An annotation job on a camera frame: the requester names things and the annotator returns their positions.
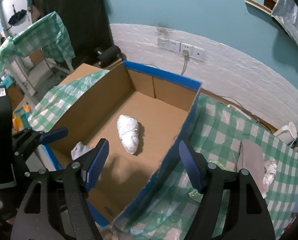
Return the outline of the silver foil sheet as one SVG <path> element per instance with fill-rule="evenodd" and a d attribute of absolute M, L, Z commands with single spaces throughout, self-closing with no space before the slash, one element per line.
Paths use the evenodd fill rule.
<path fill-rule="evenodd" d="M 271 16 L 298 46 L 298 6 L 295 1 L 277 0 Z"/>

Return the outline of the cardboard box blue edges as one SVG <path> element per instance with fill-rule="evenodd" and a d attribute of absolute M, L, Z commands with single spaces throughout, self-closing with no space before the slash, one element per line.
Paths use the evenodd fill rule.
<path fill-rule="evenodd" d="M 56 170 L 72 161 L 81 143 L 109 142 L 109 154 L 88 202 L 96 223 L 106 226 L 144 198 L 166 165 L 178 161 L 178 143 L 197 105 L 201 83 L 130 61 L 112 66 L 54 124 L 67 137 L 45 147 Z"/>

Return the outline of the green checkered tablecloth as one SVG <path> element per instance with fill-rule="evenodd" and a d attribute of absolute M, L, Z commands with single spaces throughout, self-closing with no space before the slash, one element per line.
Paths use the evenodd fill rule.
<path fill-rule="evenodd" d="M 28 119 L 31 127 L 45 132 L 57 129 L 54 124 L 60 117 L 107 72 L 79 67 L 37 104 Z M 244 139 L 262 148 L 263 159 L 276 161 L 277 175 L 266 204 L 275 235 L 281 236 L 298 194 L 298 153 L 255 122 L 200 92 L 185 138 L 208 161 L 228 171 L 235 169 Z M 160 170 L 142 200 L 131 203 L 109 224 L 137 239 L 182 239 L 198 208 L 189 196 L 191 190 L 179 157 Z"/>

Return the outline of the beige power plug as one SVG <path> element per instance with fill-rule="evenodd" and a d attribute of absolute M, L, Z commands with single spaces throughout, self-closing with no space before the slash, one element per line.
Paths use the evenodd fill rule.
<path fill-rule="evenodd" d="M 187 50 L 183 50 L 184 57 L 189 57 L 189 52 Z"/>

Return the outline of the grey cloth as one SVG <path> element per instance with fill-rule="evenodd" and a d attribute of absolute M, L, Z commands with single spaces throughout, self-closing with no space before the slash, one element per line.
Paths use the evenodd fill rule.
<path fill-rule="evenodd" d="M 236 170 L 246 169 L 250 172 L 256 182 L 259 191 L 263 191 L 263 178 L 265 176 L 265 162 L 263 159 L 262 148 L 247 139 L 240 143 L 239 157 L 236 164 Z"/>

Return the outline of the grey sock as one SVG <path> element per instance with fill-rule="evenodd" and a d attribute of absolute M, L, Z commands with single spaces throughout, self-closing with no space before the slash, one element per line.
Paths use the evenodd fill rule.
<path fill-rule="evenodd" d="M 71 158 L 72 160 L 76 160 L 85 153 L 89 152 L 91 148 L 89 146 L 84 145 L 81 141 L 74 146 L 71 151 Z"/>

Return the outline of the patterned white cloth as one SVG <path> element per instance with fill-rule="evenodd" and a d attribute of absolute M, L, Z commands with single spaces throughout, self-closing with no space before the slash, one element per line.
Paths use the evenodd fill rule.
<path fill-rule="evenodd" d="M 265 175 L 262 180 L 261 194 L 263 199 L 266 198 L 267 192 L 269 191 L 269 187 L 272 184 L 275 175 L 276 175 L 277 163 L 275 160 L 265 161 Z"/>

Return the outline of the checkered cloth on rack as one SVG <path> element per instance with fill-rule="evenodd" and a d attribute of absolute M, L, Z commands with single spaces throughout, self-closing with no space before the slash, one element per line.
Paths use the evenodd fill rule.
<path fill-rule="evenodd" d="M 27 57 L 40 49 L 54 61 L 71 62 L 75 58 L 67 28 L 55 11 L 5 40 L 0 47 L 0 78 L 9 57 Z"/>

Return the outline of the black cylinder object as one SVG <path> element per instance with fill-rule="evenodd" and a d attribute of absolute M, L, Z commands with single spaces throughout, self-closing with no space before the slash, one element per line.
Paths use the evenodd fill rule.
<path fill-rule="evenodd" d="M 97 53 L 97 60 L 98 60 L 97 64 L 101 68 L 105 68 L 109 66 L 114 61 L 122 57 L 121 50 L 116 45 L 109 47 L 107 50 L 96 49 L 95 51 Z"/>

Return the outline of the orange teal package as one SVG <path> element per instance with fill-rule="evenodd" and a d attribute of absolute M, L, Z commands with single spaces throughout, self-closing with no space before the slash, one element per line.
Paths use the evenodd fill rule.
<path fill-rule="evenodd" d="M 30 114 L 31 107 L 29 105 L 24 105 L 13 112 L 12 121 L 14 131 L 19 132 L 23 129 L 30 128 L 30 124 L 28 123 Z"/>

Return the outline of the white wall socket strip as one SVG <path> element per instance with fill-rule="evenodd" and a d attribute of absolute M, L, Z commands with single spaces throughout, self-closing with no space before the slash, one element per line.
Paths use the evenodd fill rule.
<path fill-rule="evenodd" d="M 183 50 L 187 50 L 189 57 L 199 61 L 204 61 L 205 59 L 206 50 L 184 42 L 158 37 L 158 47 L 181 55 L 183 55 Z"/>

